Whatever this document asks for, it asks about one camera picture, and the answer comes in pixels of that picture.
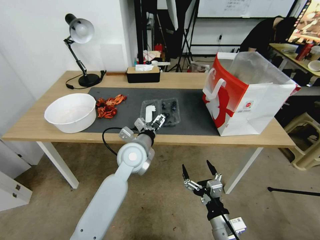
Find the white table leg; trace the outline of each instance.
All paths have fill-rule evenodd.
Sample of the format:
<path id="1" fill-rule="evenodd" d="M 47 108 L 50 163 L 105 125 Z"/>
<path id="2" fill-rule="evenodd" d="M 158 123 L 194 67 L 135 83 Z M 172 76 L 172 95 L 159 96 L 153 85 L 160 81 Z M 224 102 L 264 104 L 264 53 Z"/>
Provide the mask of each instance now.
<path id="1" fill-rule="evenodd" d="M 229 178 L 229 180 L 225 184 L 224 191 L 226 194 L 229 194 L 232 191 L 232 189 L 237 185 L 241 177 L 248 170 L 248 168 L 257 158 L 257 156 L 262 151 L 262 149 L 263 147 L 258 147 L 258 148 L 250 149 L 248 151 L 244 159 L 240 162 L 240 166 L 238 167 L 238 169 L 234 171 L 232 176 Z"/>
<path id="2" fill-rule="evenodd" d="M 284 67 L 286 66 L 288 62 L 288 59 L 284 58 L 279 66 L 279 70 L 282 71 L 284 69 Z"/>
<path id="3" fill-rule="evenodd" d="M 52 145 L 51 142 L 37 142 L 37 144 L 41 147 L 41 149 L 45 152 L 51 162 L 56 166 L 59 172 L 63 175 L 63 177 L 68 181 L 72 188 L 77 188 L 79 185 L 79 181 L 73 175 L 67 164 L 61 158 L 58 151 Z"/>

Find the tissue box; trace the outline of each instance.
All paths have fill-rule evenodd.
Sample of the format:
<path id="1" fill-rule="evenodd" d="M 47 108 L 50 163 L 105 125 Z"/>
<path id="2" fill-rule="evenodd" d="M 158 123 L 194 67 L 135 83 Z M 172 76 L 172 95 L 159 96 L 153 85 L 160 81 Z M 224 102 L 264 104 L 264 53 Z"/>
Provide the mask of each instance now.
<path id="1" fill-rule="evenodd" d="M 159 82 L 160 70 L 159 67 L 153 67 L 150 71 L 136 71 L 135 67 L 128 67 L 127 79 L 128 83 Z"/>

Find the red and white paper bag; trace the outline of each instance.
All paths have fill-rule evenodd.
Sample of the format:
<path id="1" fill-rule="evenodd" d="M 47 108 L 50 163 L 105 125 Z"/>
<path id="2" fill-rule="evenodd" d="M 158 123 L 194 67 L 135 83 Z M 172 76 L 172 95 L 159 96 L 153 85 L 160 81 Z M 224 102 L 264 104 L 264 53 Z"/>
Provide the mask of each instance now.
<path id="1" fill-rule="evenodd" d="M 207 75 L 202 100 L 221 136 L 260 134 L 286 99 L 299 88 L 259 53 L 240 55 L 238 59 L 245 59 L 240 64 L 234 60 L 236 55 L 217 54 Z M 248 71 L 246 67 L 249 66 L 252 79 L 246 82 L 257 83 L 240 81 L 221 66 L 219 59 L 233 60 L 232 71 L 241 77 L 244 76 L 241 71 Z"/>

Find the white cabinet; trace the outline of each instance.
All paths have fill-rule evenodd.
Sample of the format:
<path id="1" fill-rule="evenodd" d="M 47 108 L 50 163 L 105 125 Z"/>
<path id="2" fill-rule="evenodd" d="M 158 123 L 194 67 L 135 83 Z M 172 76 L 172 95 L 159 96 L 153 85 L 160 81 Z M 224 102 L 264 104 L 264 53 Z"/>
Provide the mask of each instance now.
<path id="1" fill-rule="evenodd" d="M 32 191 L 0 172 L 0 211 L 29 203 Z"/>

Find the gray desk mat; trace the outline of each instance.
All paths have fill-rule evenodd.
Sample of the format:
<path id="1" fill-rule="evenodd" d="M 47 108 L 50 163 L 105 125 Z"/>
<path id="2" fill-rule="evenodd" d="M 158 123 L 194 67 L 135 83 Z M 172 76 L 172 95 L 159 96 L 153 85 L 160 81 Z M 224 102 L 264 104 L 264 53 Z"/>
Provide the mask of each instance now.
<path id="1" fill-rule="evenodd" d="M 93 87 L 89 94 L 96 100 L 107 99 L 118 94 L 127 96 L 127 100 L 117 105 L 118 113 L 111 119 L 98 118 L 83 132 L 100 132 L 109 127 L 134 127 L 140 117 L 141 103 L 144 100 L 177 98 L 180 108 L 181 122 L 175 126 L 162 127 L 158 134 L 173 135 L 217 135 L 212 118 L 202 101 L 201 89 L 156 89 L 156 88 L 99 88 Z"/>

